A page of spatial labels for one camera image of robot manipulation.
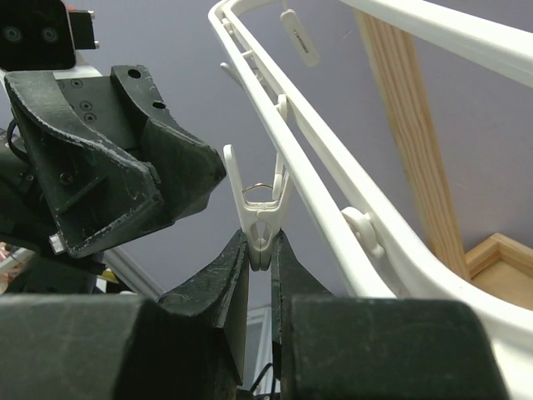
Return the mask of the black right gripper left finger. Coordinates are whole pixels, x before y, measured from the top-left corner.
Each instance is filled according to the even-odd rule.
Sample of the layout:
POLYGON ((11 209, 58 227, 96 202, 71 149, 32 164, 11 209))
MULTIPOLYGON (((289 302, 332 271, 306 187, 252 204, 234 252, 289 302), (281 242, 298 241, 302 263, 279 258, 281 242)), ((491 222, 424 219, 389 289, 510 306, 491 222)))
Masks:
POLYGON ((1 297, 4 399, 233 399, 244 375, 248 246, 221 253, 157 299, 1 297))

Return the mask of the white plastic clip hanger frame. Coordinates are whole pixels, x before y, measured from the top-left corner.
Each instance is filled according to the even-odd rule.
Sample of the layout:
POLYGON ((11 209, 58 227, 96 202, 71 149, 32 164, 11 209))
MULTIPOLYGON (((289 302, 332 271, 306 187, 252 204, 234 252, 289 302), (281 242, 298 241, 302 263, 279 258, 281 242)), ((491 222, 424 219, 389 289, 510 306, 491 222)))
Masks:
MULTIPOLYGON (((532 396, 532 307, 466 282, 424 244, 288 76, 241 21, 258 1, 220 1, 208 19, 230 65, 349 291, 399 299, 447 298, 483 323, 514 399, 532 396)), ((530 32, 427 1, 352 1, 351 10, 459 55, 525 86, 532 84, 530 32)))

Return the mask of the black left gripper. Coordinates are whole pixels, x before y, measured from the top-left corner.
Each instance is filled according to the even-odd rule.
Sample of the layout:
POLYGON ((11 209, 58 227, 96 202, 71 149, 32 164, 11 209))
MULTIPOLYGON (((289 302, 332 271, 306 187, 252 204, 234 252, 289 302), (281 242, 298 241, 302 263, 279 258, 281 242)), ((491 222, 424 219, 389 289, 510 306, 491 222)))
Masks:
POLYGON ((203 211, 227 175, 143 65, 110 79, 9 72, 4 84, 1 239, 31 252, 11 292, 94 291, 105 251, 203 211))

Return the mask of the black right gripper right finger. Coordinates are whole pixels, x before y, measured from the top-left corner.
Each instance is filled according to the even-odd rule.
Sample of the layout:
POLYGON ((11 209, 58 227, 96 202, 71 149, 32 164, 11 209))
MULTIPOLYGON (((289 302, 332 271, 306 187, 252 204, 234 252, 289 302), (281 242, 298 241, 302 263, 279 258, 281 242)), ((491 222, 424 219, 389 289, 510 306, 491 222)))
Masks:
POLYGON ((480 319, 435 299, 338 297, 284 233, 271 255, 274 372, 284 399, 507 399, 480 319))

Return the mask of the white plastic clothes peg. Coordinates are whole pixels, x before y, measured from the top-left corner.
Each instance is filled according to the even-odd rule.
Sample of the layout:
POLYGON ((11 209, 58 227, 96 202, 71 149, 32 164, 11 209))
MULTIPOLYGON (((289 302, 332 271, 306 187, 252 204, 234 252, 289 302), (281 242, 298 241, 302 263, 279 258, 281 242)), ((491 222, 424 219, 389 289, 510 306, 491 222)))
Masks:
POLYGON ((285 160, 279 153, 276 155, 272 185, 258 183, 245 189, 237 164, 237 156, 231 144, 224 146, 223 157, 241 230, 247 237, 250 266, 254 272, 266 271, 271 264, 274 238, 281 231, 282 221, 294 187, 285 166, 285 160), (259 187, 271 189, 271 200, 265 202, 248 201, 245 193, 259 187))

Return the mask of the wooden clothes rack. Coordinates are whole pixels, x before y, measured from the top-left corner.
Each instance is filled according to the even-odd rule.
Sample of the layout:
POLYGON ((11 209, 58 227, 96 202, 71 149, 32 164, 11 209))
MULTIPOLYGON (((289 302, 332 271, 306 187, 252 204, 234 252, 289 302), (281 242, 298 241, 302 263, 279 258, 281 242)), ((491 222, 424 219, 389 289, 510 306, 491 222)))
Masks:
POLYGON ((530 309, 531 248, 499 233, 463 248, 411 35, 363 12, 355 18, 432 253, 467 283, 530 309))

